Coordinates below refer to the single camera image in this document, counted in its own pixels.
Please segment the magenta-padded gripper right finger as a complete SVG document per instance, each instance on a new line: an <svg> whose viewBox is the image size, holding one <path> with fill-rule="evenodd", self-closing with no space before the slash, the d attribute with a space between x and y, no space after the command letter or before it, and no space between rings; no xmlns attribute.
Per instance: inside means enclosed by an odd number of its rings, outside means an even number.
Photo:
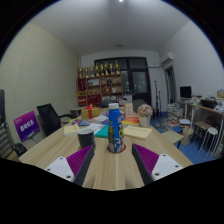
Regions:
<svg viewBox="0 0 224 224"><path fill-rule="evenodd" d="M182 166L168 154L158 155L137 144L132 145L132 155L145 185L182 169Z"/></svg>

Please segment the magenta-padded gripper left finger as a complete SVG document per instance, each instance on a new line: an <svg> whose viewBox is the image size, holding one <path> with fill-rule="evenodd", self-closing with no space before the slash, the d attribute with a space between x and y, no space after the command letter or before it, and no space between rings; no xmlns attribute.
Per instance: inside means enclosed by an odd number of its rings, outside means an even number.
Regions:
<svg viewBox="0 0 224 224"><path fill-rule="evenodd" d="M82 186L94 156L94 146L87 146L69 157L58 157L46 171L78 186Z"/></svg>

